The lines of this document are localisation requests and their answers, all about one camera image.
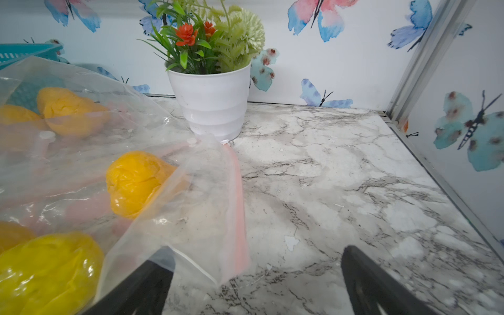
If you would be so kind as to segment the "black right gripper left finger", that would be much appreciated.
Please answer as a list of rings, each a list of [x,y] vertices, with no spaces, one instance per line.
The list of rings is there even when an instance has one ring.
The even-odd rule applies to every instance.
[[[174,273],[175,253],[162,247],[85,314],[162,314]]]

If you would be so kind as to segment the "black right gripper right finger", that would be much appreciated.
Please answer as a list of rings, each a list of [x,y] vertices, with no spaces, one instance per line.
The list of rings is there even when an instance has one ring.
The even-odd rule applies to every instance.
[[[344,249],[341,268],[355,314],[435,314],[355,245]]]

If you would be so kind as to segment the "yellow-green pear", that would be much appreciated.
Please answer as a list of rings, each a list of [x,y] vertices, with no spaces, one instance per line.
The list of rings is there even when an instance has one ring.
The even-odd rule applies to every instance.
[[[1,254],[2,314],[77,314],[94,298],[104,253],[87,234],[47,234]]]

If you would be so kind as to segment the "yellow pear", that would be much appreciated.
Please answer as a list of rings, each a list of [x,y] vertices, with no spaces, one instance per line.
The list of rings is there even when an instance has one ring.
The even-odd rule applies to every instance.
[[[132,151],[114,161],[106,171],[112,211],[136,219],[161,185],[177,170],[159,157]]]

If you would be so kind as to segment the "clear zip-top bag with pears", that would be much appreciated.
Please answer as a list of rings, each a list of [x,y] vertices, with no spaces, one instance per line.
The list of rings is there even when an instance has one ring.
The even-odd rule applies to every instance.
[[[47,234],[82,232],[104,253],[98,303],[162,247],[175,266],[154,261],[179,283],[219,286],[249,266],[244,197],[231,147],[195,135],[132,87],[99,73],[31,56],[1,70],[1,106],[39,114],[46,87],[69,89],[106,106],[110,119],[85,138],[57,135],[31,123],[1,125],[1,254]],[[177,170],[136,219],[110,206],[106,171],[124,154],[151,153]]]

